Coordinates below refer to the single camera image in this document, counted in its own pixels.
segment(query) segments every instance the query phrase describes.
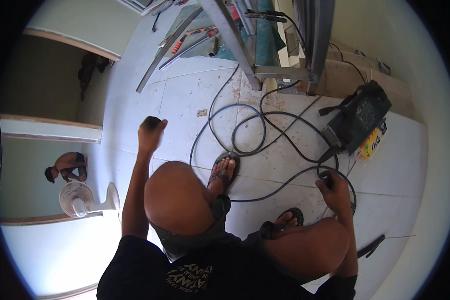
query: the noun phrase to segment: bare leg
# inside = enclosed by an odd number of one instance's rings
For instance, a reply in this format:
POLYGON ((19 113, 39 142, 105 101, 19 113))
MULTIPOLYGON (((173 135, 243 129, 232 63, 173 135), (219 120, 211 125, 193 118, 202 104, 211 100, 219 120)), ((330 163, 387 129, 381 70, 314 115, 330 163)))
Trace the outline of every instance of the bare leg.
POLYGON ((311 226, 287 228, 275 234, 274 239, 264 241, 274 259, 305 277, 333 272, 347 254, 349 243, 347 229, 332 218, 311 226))
MULTIPOLYGON (((233 174, 235 162, 223 160, 216 169, 233 174)), ((205 188, 192 168, 179 161, 160 166, 145 184, 144 207, 151 223, 180 235, 198 235, 215 222, 210 204, 223 193, 222 179, 205 188)))

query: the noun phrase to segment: light green wall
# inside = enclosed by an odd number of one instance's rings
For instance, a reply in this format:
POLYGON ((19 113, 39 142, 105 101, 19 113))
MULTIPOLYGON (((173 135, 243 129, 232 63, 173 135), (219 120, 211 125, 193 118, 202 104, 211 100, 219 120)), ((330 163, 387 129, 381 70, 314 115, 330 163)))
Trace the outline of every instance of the light green wall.
POLYGON ((85 50, 23 35, 0 84, 0 112, 75 121, 85 50))
POLYGON ((428 127, 426 183, 413 234, 372 297, 412 299, 450 230, 450 78, 432 37, 405 0, 336 0, 332 38, 383 60, 412 90, 428 127))
POLYGON ((66 152, 81 152, 82 144, 68 141, 3 139, 0 218, 62 214, 59 193, 65 181, 48 182, 44 171, 66 152))
POLYGON ((122 56, 140 19, 117 0, 46 0, 27 28, 65 35, 122 56))

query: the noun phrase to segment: flip-flop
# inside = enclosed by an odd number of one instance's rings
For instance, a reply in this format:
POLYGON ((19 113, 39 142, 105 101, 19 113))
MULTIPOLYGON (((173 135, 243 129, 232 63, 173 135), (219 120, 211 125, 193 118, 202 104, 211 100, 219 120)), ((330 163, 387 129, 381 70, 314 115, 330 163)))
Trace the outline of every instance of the flip-flop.
POLYGON ((222 161, 222 159, 226 159, 226 158, 230 158, 235 161, 235 169, 233 170, 232 178, 228 178, 227 170, 222 169, 222 170, 212 172, 210 174, 210 178, 208 179, 208 184, 207 184, 207 186, 208 186, 210 184, 210 182, 215 178, 221 178, 223 181, 223 194, 227 193, 228 189, 230 188, 230 185, 232 185, 233 181, 238 176, 239 170, 240 170, 240 156, 238 155, 238 153, 235 153, 235 152, 222 153, 219 157, 217 157, 217 159, 215 159, 213 166, 217 165, 219 162, 222 161))
MULTIPOLYGON (((285 213, 292 212, 290 219, 296 218, 296 226, 303 226, 303 213, 298 207, 292 207, 282 212, 277 219, 280 219, 285 213)), ((284 231, 287 228, 288 222, 284 224, 274 224, 274 230, 276 232, 284 231)))

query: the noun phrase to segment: white fan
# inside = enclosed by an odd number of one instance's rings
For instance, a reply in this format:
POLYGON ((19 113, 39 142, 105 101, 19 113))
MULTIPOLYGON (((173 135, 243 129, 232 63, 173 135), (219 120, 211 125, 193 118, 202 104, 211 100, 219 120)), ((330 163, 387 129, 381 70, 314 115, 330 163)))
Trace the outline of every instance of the white fan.
POLYGON ((58 196, 63 211, 72 218, 83 218, 89 213, 104 210, 119 210, 119 192, 113 183, 108 184, 106 200, 94 204, 94 195, 88 185, 80 181, 67 183, 58 196))

